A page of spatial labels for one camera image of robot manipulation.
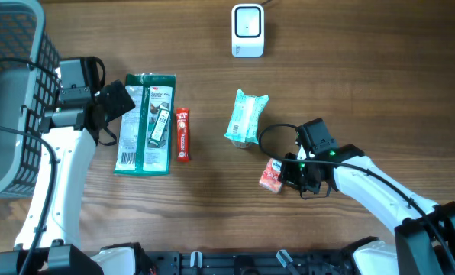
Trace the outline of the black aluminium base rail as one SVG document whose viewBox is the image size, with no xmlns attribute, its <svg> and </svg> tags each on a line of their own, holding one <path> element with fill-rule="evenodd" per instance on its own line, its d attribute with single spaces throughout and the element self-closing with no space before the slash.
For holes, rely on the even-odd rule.
<svg viewBox="0 0 455 275">
<path fill-rule="evenodd" d="M 190 253 L 148 251 L 155 274 L 162 275 L 237 275 L 237 274 L 355 274 L 355 268 L 339 250 L 290 251 L 291 260 L 283 265 L 276 252 Z"/>
</svg>

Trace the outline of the white barcode scanner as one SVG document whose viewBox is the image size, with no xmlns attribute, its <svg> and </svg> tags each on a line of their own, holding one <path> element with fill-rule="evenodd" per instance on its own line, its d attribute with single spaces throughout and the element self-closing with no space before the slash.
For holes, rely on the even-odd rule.
<svg viewBox="0 0 455 275">
<path fill-rule="evenodd" d="M 262 5 L 237 4 L 231 10 L 231 53 L 236 58 L 261 57 L 265 46 Z"/>
</svg>

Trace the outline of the red white tissue pack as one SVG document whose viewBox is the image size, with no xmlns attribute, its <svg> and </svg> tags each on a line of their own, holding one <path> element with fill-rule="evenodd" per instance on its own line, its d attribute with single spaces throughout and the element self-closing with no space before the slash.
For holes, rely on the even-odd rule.
<svg viewBox="0 0 455 275">
<path fill-rule="evenodd" d="M 259 180 L 259 185 L 273 193 L 280 193 L 282 182 L 279 180 L 282 163 L 271 158 Z"/>
</svg>

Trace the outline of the green white gloves package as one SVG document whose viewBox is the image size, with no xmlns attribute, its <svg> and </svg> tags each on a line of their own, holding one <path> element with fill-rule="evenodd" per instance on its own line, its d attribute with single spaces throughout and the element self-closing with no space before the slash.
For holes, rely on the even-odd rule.
<svg viewBox="0 0 455 275">
<path fill-rule="evenodd" d="M 121 116 L 115 174 L 169 174 L 176 77 L 128 74 L 125 88 L 135 107 Z"/>
</svg>

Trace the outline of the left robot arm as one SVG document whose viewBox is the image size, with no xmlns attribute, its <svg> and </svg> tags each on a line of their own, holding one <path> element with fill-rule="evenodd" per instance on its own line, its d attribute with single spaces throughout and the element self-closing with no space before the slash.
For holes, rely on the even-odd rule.
<svg viewBox="0 0 455 275">
<path fill-rule="evenodd" d="M 34 140 L 40 166 L 27 219 L 12 251 L 0 252 L 0 274 L 136 274 L 139 244 L 116 244 L 89 256 L 80 249 L 79 215 L 86 174 L 99 134 L 134 108 L 124 85 L 105 84 L 98 57 L 60 61 L 60 86 L 45 108 Z"/>
</svg>

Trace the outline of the teal wet wipes pack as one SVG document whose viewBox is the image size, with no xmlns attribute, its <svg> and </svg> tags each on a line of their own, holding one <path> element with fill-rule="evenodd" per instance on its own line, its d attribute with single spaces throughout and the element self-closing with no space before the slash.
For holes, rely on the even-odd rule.
<svg viewBox="0 0 455 275">
<path fill-rule="evenodd" d="M 224 136 L 230 141 L 258 144 L 259 118 L 268 101 L 268 95 L 246 95 L 242 89 L 238 89 L 234 109 Z"/>
</svg>

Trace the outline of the red coffee stick sachet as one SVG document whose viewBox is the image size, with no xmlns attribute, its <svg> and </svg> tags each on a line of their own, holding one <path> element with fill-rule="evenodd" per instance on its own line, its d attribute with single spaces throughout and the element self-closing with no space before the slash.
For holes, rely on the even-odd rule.
<svg viewBox="0 0 455 275">
<path fill-rule="evenodd" d="M 176 110 L 177 160 L 189 162 L 189 109 Z"/>
</svg>

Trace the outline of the grey plastic mesh basket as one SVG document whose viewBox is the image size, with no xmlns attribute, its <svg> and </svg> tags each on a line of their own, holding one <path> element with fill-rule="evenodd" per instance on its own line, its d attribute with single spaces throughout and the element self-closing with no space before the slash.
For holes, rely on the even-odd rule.
<svg viewBox="0 0 455 275">
<path fill-rule="evenodd" d="M 45 31 L 38 1 L 0 1 L 0 126 L 39 135 L 44 109 L 53 103 L 60 55 Z M 41 145 L 0 130 L 0 197 L 31 196 Z"/>
</svg>

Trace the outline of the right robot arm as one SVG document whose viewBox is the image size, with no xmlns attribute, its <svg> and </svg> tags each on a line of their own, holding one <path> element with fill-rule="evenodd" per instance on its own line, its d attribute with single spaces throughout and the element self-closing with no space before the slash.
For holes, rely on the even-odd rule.
<svg viewBox="0 0 455 275">
<path fill-rule="evenodd" d="M 455 274 L 455 202 L 426 199 L 386 175 L 352 144 L 338 146 L 320 118 L 296 126 L 297 154 L 281 180 L 300 193 L 322 183 L 360 203 L 393 233 L 393 245 L 369 238 L 350 252 L 360 274 Z"/>
</svg>

